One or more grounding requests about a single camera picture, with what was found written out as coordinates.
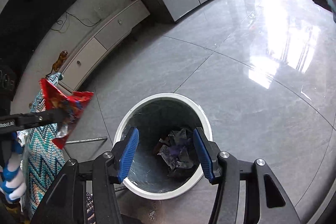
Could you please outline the left hand blue white glove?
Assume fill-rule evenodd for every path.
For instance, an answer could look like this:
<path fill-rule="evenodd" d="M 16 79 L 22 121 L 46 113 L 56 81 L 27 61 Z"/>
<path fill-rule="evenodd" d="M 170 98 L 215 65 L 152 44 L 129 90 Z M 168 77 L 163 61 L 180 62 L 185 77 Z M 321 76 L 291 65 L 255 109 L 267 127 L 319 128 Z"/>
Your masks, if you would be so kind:
<path fill-rule="evenodd" d="M 26 192 L 26 180 L 21 169 L 23 147 L 18 142 L 16 132 L 14 132 L 12 151 L 5 167 L 1 167 L 1 193 L 8 204 L 19 203 Z"/>

